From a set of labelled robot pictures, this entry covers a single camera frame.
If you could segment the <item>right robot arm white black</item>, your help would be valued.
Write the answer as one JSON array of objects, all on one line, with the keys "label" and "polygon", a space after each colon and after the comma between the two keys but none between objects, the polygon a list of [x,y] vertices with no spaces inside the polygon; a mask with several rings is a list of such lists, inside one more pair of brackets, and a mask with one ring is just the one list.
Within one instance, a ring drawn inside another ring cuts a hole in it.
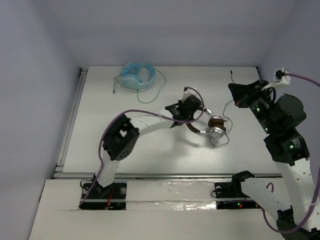
[{"label": "right robot arm white black", "polygon": [[310,153],[296,127],[307,115],[303,103],[295,96],[283,94],[272,100],[268,88],[275,84],[257,80],[250,84],[230,83],[235,106],[249,108],[267,137],[265,146],[284,180],[290,203],[277,197],[249,171],[232,177],[231,192],[251,198],[276,222],[276,233],[286,240],[320,238],[320,183],[311,173]]}]

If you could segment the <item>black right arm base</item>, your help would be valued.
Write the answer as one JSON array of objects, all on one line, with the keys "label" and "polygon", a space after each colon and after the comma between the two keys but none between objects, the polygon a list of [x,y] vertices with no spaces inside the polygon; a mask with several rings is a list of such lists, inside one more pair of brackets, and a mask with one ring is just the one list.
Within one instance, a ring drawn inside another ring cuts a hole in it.
[{"label": "black right arm base", "polygon": [[215,182],[211,197],[216,199],[218,210],[260,209],[251,198],[233,188],[231,182]]}]

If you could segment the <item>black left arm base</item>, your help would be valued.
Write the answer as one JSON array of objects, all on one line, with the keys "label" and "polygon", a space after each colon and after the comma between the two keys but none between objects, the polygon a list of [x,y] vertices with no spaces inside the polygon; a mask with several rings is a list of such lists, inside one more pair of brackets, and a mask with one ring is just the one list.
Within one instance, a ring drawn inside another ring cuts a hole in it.
[{"label": "black left arm base", "polygon": [[102,190],[101,194],[94,187],[84,201],[83,198],[86,196],[92,184],[91,182],[86,182],[81,183],[81,185],[82,193],[79,203],[81,210],[126,210],[127,183],[113,183],[111,186]]}]

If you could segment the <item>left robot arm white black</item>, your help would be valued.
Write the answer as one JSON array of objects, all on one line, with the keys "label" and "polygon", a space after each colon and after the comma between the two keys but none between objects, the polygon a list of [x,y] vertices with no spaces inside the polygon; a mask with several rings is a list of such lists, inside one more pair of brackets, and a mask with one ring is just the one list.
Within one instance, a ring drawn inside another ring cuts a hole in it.
[{"label": "left robot arm white black", "polygon": [[171,129],[194,122],[194,113],[204,111],[201,97],[187,94],[178,103],[166,106],[154,113],[139,109],[130,109],[120,113],[104,130],[98,145],[100,169],[93,176],[89,192],[100,197],[111,193],[115,174],[121,160],[133,151],[139,137],[155,131]]}]

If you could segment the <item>brown silver headphones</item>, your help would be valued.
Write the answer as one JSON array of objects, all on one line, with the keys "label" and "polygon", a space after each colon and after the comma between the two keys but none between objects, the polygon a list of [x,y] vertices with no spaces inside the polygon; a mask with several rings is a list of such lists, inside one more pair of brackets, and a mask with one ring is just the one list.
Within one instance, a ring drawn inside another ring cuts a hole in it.
[{"label": "brown silver headphones", "polygon": [[224,126],[224,120],[221,116],[213,113],[210,109],[208,108],[202,108],[201,109],[209,118],[207,126],[208,129],[206,130],[200,130],[196,127],[194,127],[191,123],[187,123],[186,126],[187,128],[200,136],[206,136],[209,135],[210,137],[214,139],[221,139],[227,134],[227,129]]}]

